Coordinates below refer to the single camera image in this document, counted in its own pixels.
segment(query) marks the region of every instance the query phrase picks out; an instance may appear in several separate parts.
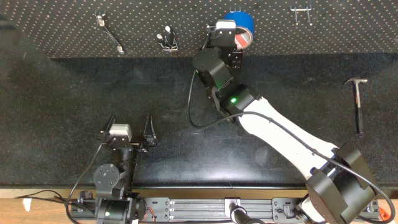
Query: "blue tape roll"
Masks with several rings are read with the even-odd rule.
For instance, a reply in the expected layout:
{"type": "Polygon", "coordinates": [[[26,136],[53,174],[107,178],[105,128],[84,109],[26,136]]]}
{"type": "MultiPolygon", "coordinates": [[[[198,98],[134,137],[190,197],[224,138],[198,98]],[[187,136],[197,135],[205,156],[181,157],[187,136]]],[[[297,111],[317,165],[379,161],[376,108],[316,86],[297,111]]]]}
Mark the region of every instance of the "blue tape roll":
{"type": "Polygon", "coordinates": [[[242,11],[229,12],[224,16],[224,19],[234,20],[236,27],[241,27],[250,31],[254,38],[254,20],[248,13],[242,11]]]}

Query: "hammer handle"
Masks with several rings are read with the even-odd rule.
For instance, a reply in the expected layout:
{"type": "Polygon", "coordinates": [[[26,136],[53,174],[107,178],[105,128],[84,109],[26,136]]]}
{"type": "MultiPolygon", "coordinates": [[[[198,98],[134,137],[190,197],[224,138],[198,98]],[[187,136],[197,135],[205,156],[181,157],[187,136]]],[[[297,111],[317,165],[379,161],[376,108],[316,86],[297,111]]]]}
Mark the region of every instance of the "hammer handle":
{"type": "Polygon", "coordinates": [[[364,136],[363,131],[363,116],[362,116],[362,109],[361,107],[357,107],[357,122],[358,122],[358,134],[360,137],[364,136]]]}

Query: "hammer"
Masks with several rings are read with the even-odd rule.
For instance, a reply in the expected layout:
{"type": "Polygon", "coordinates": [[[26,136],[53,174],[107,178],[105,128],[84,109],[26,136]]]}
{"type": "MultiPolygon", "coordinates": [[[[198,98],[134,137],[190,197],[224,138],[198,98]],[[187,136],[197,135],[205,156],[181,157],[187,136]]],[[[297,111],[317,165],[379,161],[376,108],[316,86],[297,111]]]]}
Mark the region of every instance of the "hammer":
{"type": "Polygon", "coordinates": [[[356,112],[357,112],[357,122],[358,122],[358,134],[360,137],[364,136],[363,132],[363,117],[362,117],[362,110],[361,110],[361,100],[359,99],[359,83],[367,83],[367,78],[359,78],[354,77],[347,80],[348,82],[354,82],[355,84],[355,100],[356,100],[356,112]]]}

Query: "black tabletop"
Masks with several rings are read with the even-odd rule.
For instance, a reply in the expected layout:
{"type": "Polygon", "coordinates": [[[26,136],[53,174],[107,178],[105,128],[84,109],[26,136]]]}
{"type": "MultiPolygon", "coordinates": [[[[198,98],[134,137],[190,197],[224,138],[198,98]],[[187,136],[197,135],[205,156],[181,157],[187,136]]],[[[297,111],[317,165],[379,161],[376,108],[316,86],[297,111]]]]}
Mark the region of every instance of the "black tabletop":
{"type": "MultiPolygon", "coordinates": [[[[135,187],[303,187],[287,159],[238,125],[189,125],[191,58],[0,57],[1,187],[71,187],[112,112],[134,138],[147,113],[153,117],[159,146],[137,158],[135,187]]],[[[337,146],[352,142],[382,187],[398,187],[398,55],[250,56],[238,78],[310,134],[337,146]],[[344,85],[355,76],[369,79],[360,86],[361,140],[353,86],[344,85]]],[[[192,117],[198,124],[221,118],[199,80],[192,117]]],[[[102,150],[82,186],[93,186],[95,169],[111,158],[102,150]]]]}

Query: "pegboard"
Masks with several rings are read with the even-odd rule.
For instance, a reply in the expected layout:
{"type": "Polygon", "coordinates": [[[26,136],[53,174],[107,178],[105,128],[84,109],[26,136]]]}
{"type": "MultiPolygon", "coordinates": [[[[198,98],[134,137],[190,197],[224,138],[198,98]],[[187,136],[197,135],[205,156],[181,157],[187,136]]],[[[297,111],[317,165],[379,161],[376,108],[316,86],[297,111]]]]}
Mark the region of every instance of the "pegboard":
{"type": "Polygon", "coordinates": [[[203,45],[207,25],[231,9],[254,18],[254,42],[245,55],[398,52],[398,0],[12,0],[3,12],[50,58],[120,57],[116,45],[96,26],[95,12],[126,49],[122,57],[173,57],[156,41],[174,28],[178,56],[192,57],[203,45]],[[290,6],[311,5],[298,12],[290,6]]]}

